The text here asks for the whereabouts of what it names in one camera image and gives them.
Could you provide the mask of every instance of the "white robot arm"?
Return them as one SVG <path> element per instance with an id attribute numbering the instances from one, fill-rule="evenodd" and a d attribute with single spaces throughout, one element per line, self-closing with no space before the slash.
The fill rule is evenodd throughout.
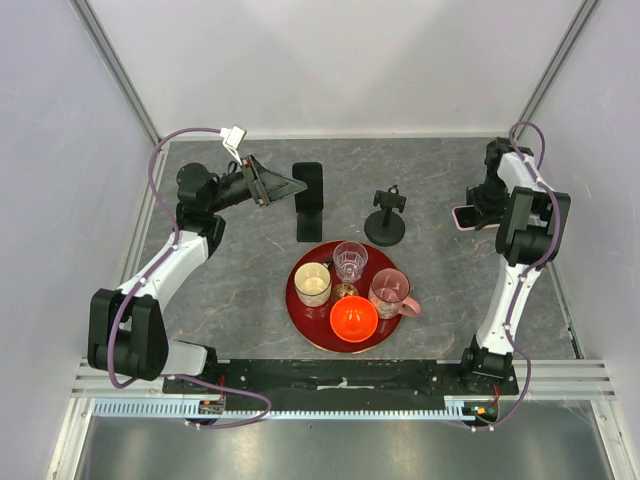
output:
<path id="1" fill-rule="evenodd" d="M 220 245 L 225 221 L 216 213 L 251 198 L 267 206 L 306 190 L 304 182 L 265 168 L 252 155 L 241 159 L 236 147 L 243 130 L 225 129 L 222 135 L 239 165 L 232 162 L 233 168 L 221 177 L 199 163 L 181 168 L 175 231 L 167 243 L 133 278 L 116 290 L 100 289 L 91 299 L 87 360 L 92 367 L 143 380 L 199 375 L 207 349 L 168 341 L 162 312 L 191 272 Z M 129 319 L 129 331 L 115 330 Z"/>
<path id="2" fill-rule="evenodd" d="M 537 183 L 541 176 L 533 154 L 528 149 L 522 152 L 524 159 L 507 139 L 489 143 L 485 182 L 467 191 L 467 204 L 476 208 L 480 224 L 486 219 L 500 221 L 496 251 L 502 255 L 489 311 L 463 354 L 461 376 L 468 386 L 501 383 L 512 375 L 514 348 L 507 329 L 514 339 L 527 298 L 544 267 L 538 263 L 552 245 L 559 221 L 560 235 L 547 261 L 558 253 L 571 203 L 567 194 L 551 190 L 559 206 L 558 211 L 552 208 L 549 194 Z"/>
<path id="3" fill-rule="evenodd" d="M 540 192 L 545 195 L 542 188 L 535 184 L 531 178 L 531 174 L 527 170 L 526 163 L 530 165 L 533 171 L 539 177 L 540 174 L 535 166 L 533 157 L 525 154 L 525 159 L 520 160 L 518 156 L 511 152 L 504 154 L 500 160 L 498 167 L 498 177 L 505 183 L 507 191 L 513 192 L 515 187 L 529 188 L 534 192 Z M 493 291 L 493 297 L 489 306 L 489 312 L 484 323 L 478 330 L 477 339 L 480 348 L 487 348 L 491 353 L 506 355 L 513 352 L 511 343 L 507 340 L 505 333 L 505 320 L 511 299 L 515 295 L 516 286 L 520 281 L 520 276 L 528 267 L 528 264 L 516 263 L 509 265 L 509 261 L 505 257 L 500 257 L 500 273 L 498 275 L 498 283 Z M 510 323 L 511 336 L 515 338 L 520 317 L 527 303 L 527 298 L 531 292 L 531 288 L 536 280 L 540 277 L 540 270 L 533 270 L 524 280 L 521 293 L 518 296 L 515 309 L 513 311 Z"/>

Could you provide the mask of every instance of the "tabletop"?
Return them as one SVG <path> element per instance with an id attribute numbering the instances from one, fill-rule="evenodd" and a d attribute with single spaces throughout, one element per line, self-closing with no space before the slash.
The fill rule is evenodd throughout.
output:
<path id="1" fill-rule="evenodd" d="M 459 359 L 485 318 L 498 278 L 495 229 L 460 232 L 451 209 L 463 205 L 465 188 L 484 180 L 486 138 L 340 139 L 245 141 L 267 168 L 291 175 L 295 162 L 324 169 L 323 241 L 368 243 L 363 227 L 376 190 L 397 184 L 407 197 L 404 239 L 384 252 L 411 280 L 422 305 L 382 344 L 358 358 Z M 189 162 L 222 174 L 232 157 L 218 141 L 170 145 L 159 190 L 177 203 L 176 174 Z M 298 259 L 317 244 L 296 241 L 293 199 L 267 208 L 252 201 L 220 212 L 227 226 L 222 244 L 178 289 L 163 312 L 171 339 L 215 347 L 220 358 L 354 358 L 320 350 L 291 323 L 285 284 Z M 156 205 L 142 263 L 164 245 L 171 223 Z M 575 358 L 551 275 L 535 284 L 517 333 L 535 359 Z"/>

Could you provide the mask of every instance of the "red bowl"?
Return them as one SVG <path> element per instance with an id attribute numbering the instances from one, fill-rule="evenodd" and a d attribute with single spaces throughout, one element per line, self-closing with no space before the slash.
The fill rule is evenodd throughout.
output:
<path id="1" fill-rule="evenodd" d="M 378 328 L 378 312 L 364 297 L 344 297 L 331 309 L 329 323 L 333 332 L 345 342 L 360 343 Z"/>

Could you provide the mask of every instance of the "mug handle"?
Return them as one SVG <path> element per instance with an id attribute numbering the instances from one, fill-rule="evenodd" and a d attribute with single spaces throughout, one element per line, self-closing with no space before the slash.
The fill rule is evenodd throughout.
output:
<path id="1" fill-rule="evenodd" d="M 407 297 L 402 302 L 400 311 L 398 313 L 406 315 L 407 317 L 417 317 L 422 312 L 422 307 L 413 298 Z"/>

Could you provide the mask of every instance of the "red tray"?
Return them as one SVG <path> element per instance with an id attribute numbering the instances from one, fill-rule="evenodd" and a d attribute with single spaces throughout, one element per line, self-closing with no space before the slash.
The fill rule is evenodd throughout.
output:
<path id="1" fill-rule="evenodd" d="M 359 353 L 375 347 L 380 342 L 388 338 L 400 323 L 402 315 L 396 315 L 389 320 L 379 320 L 378 328 L 375 333 L 364 342 L 345 342 L 333 333 L 333 330 L 331 330 L 331 326 L 329 325 L 329 313 L 331 312 L 331 307 L 333 307 L 333 301 L 329 300 L 321 307 L 307 307 L 298 298 L 296 287 L 293 284 L 293 276 L 301 265 L 309 262 L 325 263 L 327 260 L 333 258 L 333 250 L 340 243 L 341 242 L 329 242 L 320 245 L 311 250 L 302 257 L 298 263 L 296 263 L 295 267 L 293 267 L 293 270 L 291 271 L 291 275 L 289 275 L 289 280 L 287 280 L 287 310 L 289 311 L 291 321 L 298 331 L 316 347 L 339 353 Z M 370 245 L 365 245 L 365 247 L 369 253 L 369 261 L 365 266 L 362 278 L 354 283 L 354 286 L 358 289 L 358 293 L 363 297 L 366 297 L 369 294 L 369 287 L 371 286 L 371 281 L 376 273 L 384 268 L 396 268 L 389 257 L 380 250 Z M 331 268 L 330 271 L 331 287 L 333 288 L 341 283 L 341 281 L 336 276 L 335 268 Z"/>

